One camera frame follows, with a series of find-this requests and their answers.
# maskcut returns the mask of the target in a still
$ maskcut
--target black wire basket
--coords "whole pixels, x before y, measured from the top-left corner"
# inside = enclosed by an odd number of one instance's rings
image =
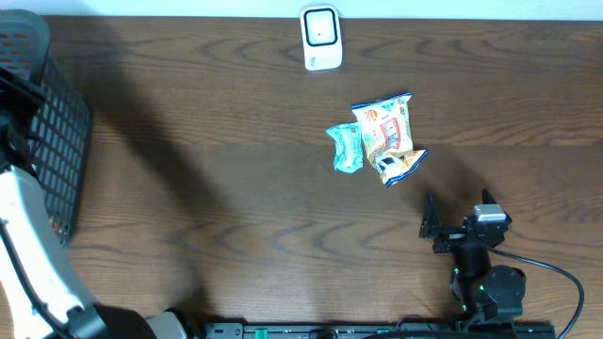
[[[82,190],[92,123],[90,110],[49,49],[50,29],[26,10],[0,11],[0,68],[41,87],[45,102],[32,123],[34,167],[61,245],[70,243]],[[36,141],[30,141],[34,147]]]

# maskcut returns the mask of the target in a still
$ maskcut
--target wooden table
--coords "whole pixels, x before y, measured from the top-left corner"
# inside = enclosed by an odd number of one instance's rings
[[[450,256],[417,237],[423,196],[458,224],[490,187],[514,220],[500,248],[576,274],[571,337],[603,331],[603,24],[343,20],[343,66],[309,73],[294,19],[47,20],[94,112],[69,254],[102,302],[249,321],[458,313]],[[418,170],[391,188],[368,164],[335,172],[325,130],[407,89],[430,151]],[[522,319],[561,331],[575,286],[492,260],[526,272]]]

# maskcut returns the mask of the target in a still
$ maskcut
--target black cable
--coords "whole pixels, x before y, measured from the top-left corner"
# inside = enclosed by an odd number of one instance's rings
[[[463,333],[454,331],[395,331],[372,334],[363,339],[389,338],[446,338],[446,339],[513,339],[514,336],[489,333]]]
[[[2,237],[2,242],[4,243],[4,247],[7,249],[8,258],[10,258],[10,263],[17,274],[17,278],[19,279],[19,283],[21,283],[21,287],[23,288],[29,302],[31,302],[31,307],[38,312],[40,317],[50,326],[50,328],[58,334],[63,339],[75,339],[66,329],[59,324],[53,315],[51,315],[46,309],[46,305],[44,302],[40,300],[36,292],[34,292],[29,280],[25,276],[23,271],[23,267],[21,266],[21,262],[19,261],[19,257],[17,256],[17,252],[10,241],[10,237],[8,235],[6,225],[2,220],[0,220],[0,236]]]
[[[580,317],[580,313],[582,312],[582,308],[584,307],[584,288],[582,287],[582,284],[580,283],[578,278],[574,277],[571,273],[569,273],[561,268],[558,268],[553,265],[549,265],[547,263],[539,262],[537,260],[522,257],[522,256],[519,256],[516,254],[511,254],[511,253],[508,253],[508,252],[502,251],[502,250],[495,250],[482,242],[480,242],[480,246],[486,250],[491,251],[494,254],[498,254],[503,257],[511,258],[511,259],[514,259],[514,260],[517,260],[520,262],[524,262],[524,263],[528,263],[528,264],[532,264],[532,265],[536,265],[539,267],[550,269],[553,272],[557,272],[557,273],[563,275],[564,277],[571,280],[572,283],[574,283],[576,285],[576,287],[578,288],[578,293],[579,293],[578,307],[576,307],[576,311],[574,312],[572,319],[569,321],[567,326],[565,326],[565,329],[563,329],[561,334],[559,334],[559,336],[557,337],[557,339],[563,339],[565,337],[565,335],[567,335],[567,333],[569,333],[572,330],[574,325],[576,325],[576,322],[578,321],[578,318]]]
[[[403,323],[405,323],[406,321],[408,321],[409,318],[419,318],[421,320],[423,320],[423,322],[425,323],[425,325],[427,325],[427,327],[430,329],[430,331],[433,331],[433,327],[432,325],[430,325],[430,323],[427,322],[427,319],[423,316],[423,315],[405,315],[404,318],[402,318],[398,324],[396,324],[396,331],[400,330],[400,326],[402,326]]]

